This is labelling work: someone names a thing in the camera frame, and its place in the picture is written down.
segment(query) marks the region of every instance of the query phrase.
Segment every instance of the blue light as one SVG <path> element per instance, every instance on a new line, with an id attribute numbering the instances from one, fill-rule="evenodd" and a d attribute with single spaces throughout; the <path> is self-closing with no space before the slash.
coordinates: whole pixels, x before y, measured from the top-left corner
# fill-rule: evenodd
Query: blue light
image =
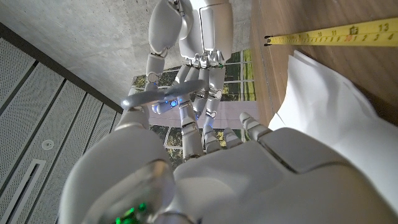
<path id="1" fill-rule="evenodd" d="M 176 102 L 175 100 L 173 100 L 173 101 L 170 103 L 170 105 L 171 105 L 172 107 L 174 107 L 174 106 L 177 105 L 177 102 Z"/>

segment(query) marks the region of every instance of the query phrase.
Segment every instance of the white paper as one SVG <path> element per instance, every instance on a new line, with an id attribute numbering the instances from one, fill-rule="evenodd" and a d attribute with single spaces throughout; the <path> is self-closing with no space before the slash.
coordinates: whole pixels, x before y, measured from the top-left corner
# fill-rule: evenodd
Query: white paper
<path id="1" fill-rule="evenodd" d="M 339 152 L 398 213 L 398 128 L 379 118 L 348 79 L 298 51 L 289 56 L 285 100 L 269 125 L 283 127 Z"/>

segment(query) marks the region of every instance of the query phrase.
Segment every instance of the wooden surface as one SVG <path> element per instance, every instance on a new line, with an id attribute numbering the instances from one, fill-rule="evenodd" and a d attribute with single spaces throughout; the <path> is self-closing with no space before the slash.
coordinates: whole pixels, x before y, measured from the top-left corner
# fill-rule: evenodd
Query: wooden surface
<path id="1" fill-rule="evenodd" d="M 269 124 L 286 91 L 288 55 L 294 50 L 337 71 L 368 98 L 378 115 L 398 125 L 398 48 L 272 45 L 284 35 L 398 17 L 393 0 L 252 0 L 251 48 L 260 120 Z"/>

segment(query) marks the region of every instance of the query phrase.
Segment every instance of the perforated wall panel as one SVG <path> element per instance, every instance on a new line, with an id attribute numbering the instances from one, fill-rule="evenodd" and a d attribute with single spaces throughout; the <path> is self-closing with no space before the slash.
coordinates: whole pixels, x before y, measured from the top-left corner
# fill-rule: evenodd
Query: perforated wall panel
<path id="1" fill-rule="evenodd" d="M 9 198 L 14 194 L 19 182 L 26 173 L 26 170 L 32 159 L 40 159 L 46 161 L 43 171 L 37 180 L 28 200 L 26 201 L 24 208 L 22 209 L 21 215 L 18 218 L 18 223 L 24 223 L 38 192 L 42 188 L 42 184 L 49 174 L 50 168 L 57 156 L 59 149 L 62 146 L 65 136 L 73 122 L 74 117 L 81 105 L 85 92 L 75 86 L 74 84 L 67 81 L 61 92 L 59 93 L 57 99 L 55 100 L 53 106 L 51 107 L 48 115 L 45 117 L 40 129 L 37 131 L 33 141 L 31 142 L 29 148 L 27 149 L 24 157 L 18 165 L 18 168 L 12 175 L 12 179 L 8 183 L 1 199 L 0 204 L 2 208 L 8 206 Z M 42 148 L 42 143 L 45 140 L 53 141 L 53 148 L 49 150 L 44 150 Z"/>
<path id="2" fill-rule="evenodd" d="M 91 139 L 87 145 L 87 150 L 89 150 L 95 143 L 99 142 L 103 137 L 109 134 L 115 114 L 116 111 L 112 108 L 106 105 L 102 107 L 97 124 L 95 125 L 93 134 L 91 135 Z"/>
<path id="3" fill-rule="evenodd" d="M 72 167 L 83 155 L 101 105 L 102 103 L 91 95 L 85 98 L 29 223 L 55 223 L 63 186 Z"/>
<path id="4" fill-rule="evenodd" d="M 122 114 L 117 113 L 116 117 L 114 118 L 112 131 L 115 129 L 116 125 L 118 125 L 121 117 L 122 117 Z"/>
<path id="5" fill-rule="evenodd" d="M 4 39 L 0 39 L 0 106 L 24 77 L 35 60 Z"/>
<path id="6" fill-rule="evenodd" d="M 0 187 L 24 150 L 62 81 L 60 75 L 39 63 L 0 116 Z M 4 210 L 2 203 L 0 215 Z"/>

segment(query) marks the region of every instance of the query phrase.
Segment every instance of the yellow measuring tape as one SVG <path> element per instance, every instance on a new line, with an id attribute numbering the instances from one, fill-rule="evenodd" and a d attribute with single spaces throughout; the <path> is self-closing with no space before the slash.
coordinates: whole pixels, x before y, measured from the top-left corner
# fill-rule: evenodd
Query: yellow measuring tape
<path id="1" fill-rule="evenodd" d="M 267 43 L 264 46 L 290 44 L 398 47 L 398 18 L 362 22 L 277 37 L 265 36 L 265 38 Z"/>

